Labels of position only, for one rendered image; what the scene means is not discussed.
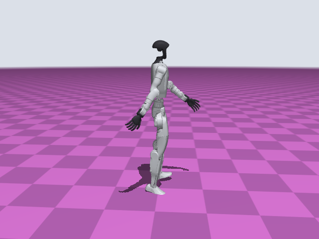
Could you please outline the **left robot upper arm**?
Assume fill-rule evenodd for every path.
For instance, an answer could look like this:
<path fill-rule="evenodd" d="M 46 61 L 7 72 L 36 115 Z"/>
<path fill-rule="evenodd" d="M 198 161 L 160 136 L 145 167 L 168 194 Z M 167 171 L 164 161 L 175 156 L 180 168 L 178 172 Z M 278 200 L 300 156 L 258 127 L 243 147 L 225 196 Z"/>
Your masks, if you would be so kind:
<path fill-rule="evenodd" d="M 168 81 L 167 88 L 171 89 L 172 87 L 173 87 L 173 82 L 172 81 Z"/>

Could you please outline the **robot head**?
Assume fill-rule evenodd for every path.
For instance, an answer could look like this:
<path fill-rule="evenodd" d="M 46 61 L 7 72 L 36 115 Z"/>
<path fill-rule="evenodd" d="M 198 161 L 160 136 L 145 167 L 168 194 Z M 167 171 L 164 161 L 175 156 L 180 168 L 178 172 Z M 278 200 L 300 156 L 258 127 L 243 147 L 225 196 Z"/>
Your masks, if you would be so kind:
<path fill-rule="evenodd" d="M 162 59 L 166 59 L 166 49 L 169 47 L 169 44 L 163 40 L 158 40 L 153 43 L 152 48 L 156 48 L 158 51 L 162 51 L 163 56 L 159 56 L 156 58 L 153 64 L 159 63 Z"/>

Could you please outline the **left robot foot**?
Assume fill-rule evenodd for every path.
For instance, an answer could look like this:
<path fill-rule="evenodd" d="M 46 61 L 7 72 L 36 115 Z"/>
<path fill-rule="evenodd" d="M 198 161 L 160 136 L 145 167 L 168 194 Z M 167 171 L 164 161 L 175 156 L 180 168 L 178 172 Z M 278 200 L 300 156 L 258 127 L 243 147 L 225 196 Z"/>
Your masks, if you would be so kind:
<path fill-rule="evenodd" d="M 158 179 L 166 178 L 172 175 L 172 172 L 161 172 Z"/>

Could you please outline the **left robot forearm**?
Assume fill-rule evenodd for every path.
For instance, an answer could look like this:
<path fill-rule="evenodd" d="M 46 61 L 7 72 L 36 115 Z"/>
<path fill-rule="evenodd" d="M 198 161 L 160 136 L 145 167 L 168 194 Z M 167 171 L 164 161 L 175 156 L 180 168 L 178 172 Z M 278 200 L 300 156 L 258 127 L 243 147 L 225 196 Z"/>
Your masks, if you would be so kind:
<path fill-rule="evenodd" d="M 186 101 L 187 97 L 174 84 L 173 84 L 173 87 L 170 90 L 171 90 L 172 93 L 177 95 L 178 98 L 182 99 L 183 101 Z"/>

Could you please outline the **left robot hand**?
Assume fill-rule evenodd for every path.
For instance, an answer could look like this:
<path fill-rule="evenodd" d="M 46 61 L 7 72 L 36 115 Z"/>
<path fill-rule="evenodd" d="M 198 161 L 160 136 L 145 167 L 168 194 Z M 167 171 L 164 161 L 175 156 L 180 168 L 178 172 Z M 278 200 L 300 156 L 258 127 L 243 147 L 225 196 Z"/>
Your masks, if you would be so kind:
<path fill-rule="evenodd" d="M 185 95 L 185 94 L 184 94 L 184 95 Z M 185 96 L 187 97 L 187 99 L 186 99 L 186 101 L 184 101 L 184 102 L 187 102 L 187 104 L 194 110 L 194 112 L 195 112 L 195 109 L 196 109 L 196 111 L 197 111 L 197 108 L 199 109 L 199 107 L 200 107 L 200 105 L 198 104 L 199 101 L 196 100 L 196 99 L 190 99 L 187 95 L 185 95 Z M 195 101 L 196 101 L 196 102 L 195 102 Z M 197 103 L 197 102 L 198 102 L 198 103 Z M 195 103 L 196 103 L 196 104 L 195 104 Z M 198 107 L 197 105 L 198 105 L 199 107 Z M 193 106 L 195 109 L 194 109 L 192 106 Z M 196 106 L 197 108 L 196 108 L 195 106 Z"/>

